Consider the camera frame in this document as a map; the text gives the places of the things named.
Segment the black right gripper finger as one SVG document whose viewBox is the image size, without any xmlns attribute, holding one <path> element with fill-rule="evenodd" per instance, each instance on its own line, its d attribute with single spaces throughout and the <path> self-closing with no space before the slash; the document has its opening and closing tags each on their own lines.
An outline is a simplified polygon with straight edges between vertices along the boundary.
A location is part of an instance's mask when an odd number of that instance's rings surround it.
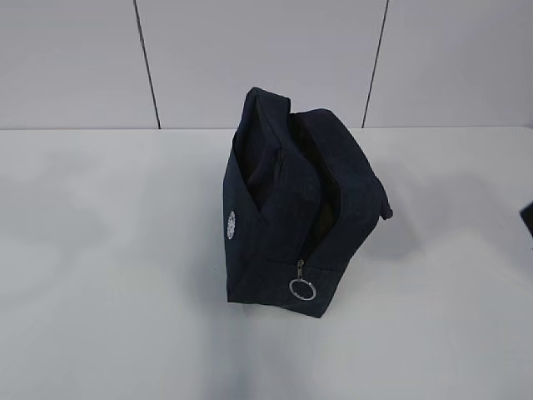
<svg viewBox="0 0 533 400">
<path fill-rule="evenodd" d="M 533 238 L 533 203 L 530 203 L 520 210 L 520 217 L 525 224 L 528 233 Z"/>
</svg>

